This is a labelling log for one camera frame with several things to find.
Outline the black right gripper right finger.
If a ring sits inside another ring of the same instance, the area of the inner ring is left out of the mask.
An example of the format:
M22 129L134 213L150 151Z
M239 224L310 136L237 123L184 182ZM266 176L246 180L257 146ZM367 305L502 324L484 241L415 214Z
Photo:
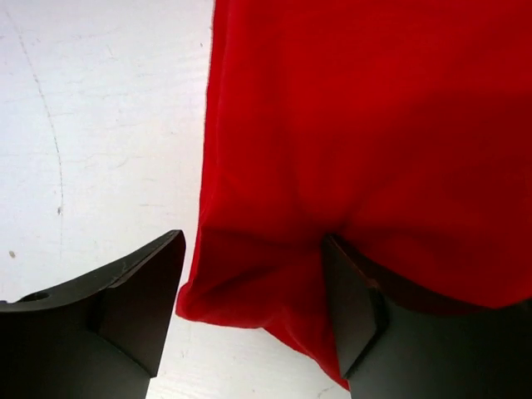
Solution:
M528 398L531 303L489 309L434 293L345 240L322 244L338 366L354 398Z

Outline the red t shirt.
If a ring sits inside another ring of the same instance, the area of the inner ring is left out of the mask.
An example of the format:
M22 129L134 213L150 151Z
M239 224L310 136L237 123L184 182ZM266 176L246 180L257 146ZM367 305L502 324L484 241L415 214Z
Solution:
M528 1L218 1L176 312L340 382L322 239L476 308L531 297Z

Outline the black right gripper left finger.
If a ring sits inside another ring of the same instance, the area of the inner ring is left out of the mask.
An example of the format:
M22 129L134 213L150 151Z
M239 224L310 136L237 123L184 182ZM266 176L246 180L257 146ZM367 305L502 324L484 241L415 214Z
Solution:
M185 257L171 230L121 259L1 304L4 398L143 398Z

